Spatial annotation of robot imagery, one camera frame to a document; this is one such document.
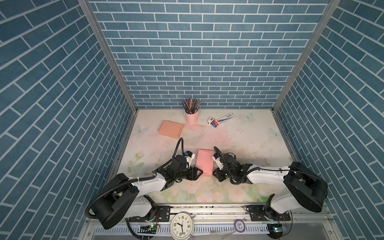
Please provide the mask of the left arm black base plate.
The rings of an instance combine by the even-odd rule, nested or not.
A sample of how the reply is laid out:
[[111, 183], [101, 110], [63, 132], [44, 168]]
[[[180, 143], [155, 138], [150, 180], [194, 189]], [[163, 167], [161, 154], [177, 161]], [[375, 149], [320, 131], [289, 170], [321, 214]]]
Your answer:
[[149, 213], [144, 217], [131, 217], [129, 222], [153, 222], [162, 223], [170, 220], [171, 206], [152, 207]]

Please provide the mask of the pink paper box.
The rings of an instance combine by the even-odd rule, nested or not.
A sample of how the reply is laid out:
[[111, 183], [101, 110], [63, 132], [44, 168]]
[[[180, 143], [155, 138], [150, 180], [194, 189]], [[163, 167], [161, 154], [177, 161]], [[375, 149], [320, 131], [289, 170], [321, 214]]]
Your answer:
[[198, 150], [196, 167], [203, 171], [203, 176], [213, 176], [214, 153], [212, 150]]

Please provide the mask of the toothpaste tube packet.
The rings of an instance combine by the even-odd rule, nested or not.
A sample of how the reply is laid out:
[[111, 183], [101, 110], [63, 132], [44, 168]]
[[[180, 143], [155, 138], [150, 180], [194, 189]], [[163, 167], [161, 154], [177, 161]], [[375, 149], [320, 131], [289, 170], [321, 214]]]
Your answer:
[[230, 114], [227, 114], [227, 115], [225, 115], [219, 119], [213, 119], [211, 122], [211, 125], [213, 127], [217, 128], [218, 126], [223, 125], [223, 124], [227, 123], [228, 121], [233, 120], [235, 118], [236, 118], [236, 116], [233, 113], [230, 113]]

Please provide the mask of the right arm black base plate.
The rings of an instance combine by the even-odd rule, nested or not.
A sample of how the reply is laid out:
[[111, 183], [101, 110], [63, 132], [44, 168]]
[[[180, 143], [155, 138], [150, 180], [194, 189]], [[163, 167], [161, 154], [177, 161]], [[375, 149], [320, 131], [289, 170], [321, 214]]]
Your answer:
[[246, 206], [246, 211], [250, 214], [251, 221], [262, 222], [262, 221], [290, 221], [291, 214], [289, 211], [279, 214], [271, 207], [262, 205], [249, 205]]

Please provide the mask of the orange paper box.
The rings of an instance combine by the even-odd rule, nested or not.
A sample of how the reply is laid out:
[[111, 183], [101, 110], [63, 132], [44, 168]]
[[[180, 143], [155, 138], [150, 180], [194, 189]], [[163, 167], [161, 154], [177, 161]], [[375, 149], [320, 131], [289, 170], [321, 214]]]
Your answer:
[[163, 121], [162, 125], [159, 128], [159, 134], [162, 136], [179, 139], [181, 133], [184, 129], [184, 124], [172, 122], [172, 121]]

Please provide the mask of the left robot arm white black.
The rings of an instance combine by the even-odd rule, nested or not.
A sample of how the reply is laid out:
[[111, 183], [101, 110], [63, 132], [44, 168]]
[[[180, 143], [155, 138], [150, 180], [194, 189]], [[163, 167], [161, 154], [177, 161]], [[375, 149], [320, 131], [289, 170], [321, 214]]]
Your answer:
[[88, 203], [85, 216], [99, 220], [106, 230], [123, 219], [153, 221], [158, 205], [149, 193], [164, 191], [183, 180], [196, 181], [203, 171], [191, 167], [191, 161], [189, 156], [176, 155], [150, 176], [128, 178], [123, 173], [116, 175]]

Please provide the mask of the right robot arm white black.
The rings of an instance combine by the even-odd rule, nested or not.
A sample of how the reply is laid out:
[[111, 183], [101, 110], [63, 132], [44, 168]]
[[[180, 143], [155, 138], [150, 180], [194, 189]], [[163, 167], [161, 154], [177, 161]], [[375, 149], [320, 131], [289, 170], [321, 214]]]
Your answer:
[[299, 162], [280, 168], [260, 167], [241, 164], [234, 154], [222, 154], [219, 150], [214, 153], [213, 161], [218, 165], [213, 175], [219, 182], [228, 179], [233, 185], [267, 184], [286, 189], [281, 194], [269, 195], [263, 207], [269, 219], [299, 208], [314, 213], [323, 209], [328, 184]]

